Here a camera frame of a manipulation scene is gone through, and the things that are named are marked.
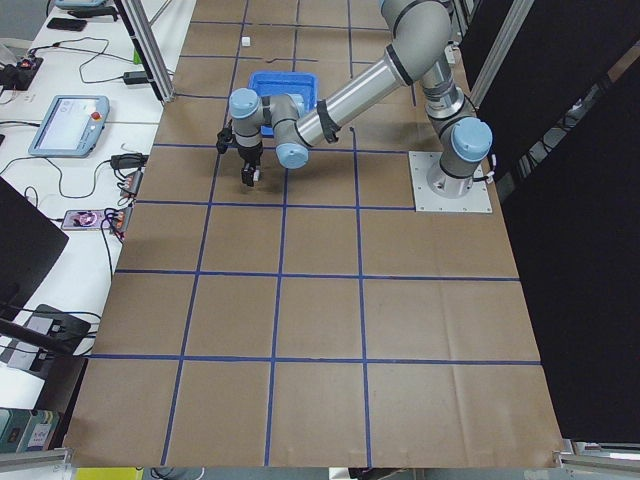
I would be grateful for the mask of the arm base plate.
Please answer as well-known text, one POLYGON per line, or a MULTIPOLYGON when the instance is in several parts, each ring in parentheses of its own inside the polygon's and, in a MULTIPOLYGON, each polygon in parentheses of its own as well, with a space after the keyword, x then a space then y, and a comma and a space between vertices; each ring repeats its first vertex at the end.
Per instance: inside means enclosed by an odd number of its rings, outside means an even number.
POLYGON ((448 176, 440 165, 441 152, 408 153, 415 211, 436 214, 491 214, 486 181, 475 182, 482 168, 466 179, 448 176))

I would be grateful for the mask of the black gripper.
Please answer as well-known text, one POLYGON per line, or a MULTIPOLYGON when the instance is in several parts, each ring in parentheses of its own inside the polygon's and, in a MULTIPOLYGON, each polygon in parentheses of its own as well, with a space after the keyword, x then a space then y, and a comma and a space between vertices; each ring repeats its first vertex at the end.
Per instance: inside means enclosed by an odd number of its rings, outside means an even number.
POLYGON ((237 150, 240 158, 244 161, 244 166, 241 170, 242 183, 248 187, 253 187, 254 170, 257 170, 261 165, 263 143, 259 142, 253 146, 243 146, 238 144, 237 150))

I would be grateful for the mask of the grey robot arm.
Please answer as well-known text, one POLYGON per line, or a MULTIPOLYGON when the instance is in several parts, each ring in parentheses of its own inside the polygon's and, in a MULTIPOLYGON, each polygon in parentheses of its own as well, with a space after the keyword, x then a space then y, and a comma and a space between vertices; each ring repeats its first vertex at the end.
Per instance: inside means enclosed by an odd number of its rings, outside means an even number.
POLYGON ((272 129, 276 155, 287 169, 303 167, 322 141, 337 142, 341 128, 400 87, 420 83, 426 114, 443 152, 427 174, 430 189, 444 198, 465 196, 479 178, 475 171, 491 155, 493 134, 473 113, 471 101, 455 81, 445 48, 451 37, 448 1, 382 1, 380 12, 392 41, 382 57, 331 96, 303 111, 294 94, 261 96, 240 88, 229 97, 230 119, 217 135, 216 148, 237 148, 244 161, 241 180, 253 185, 261 164, 261 129, 272 129))

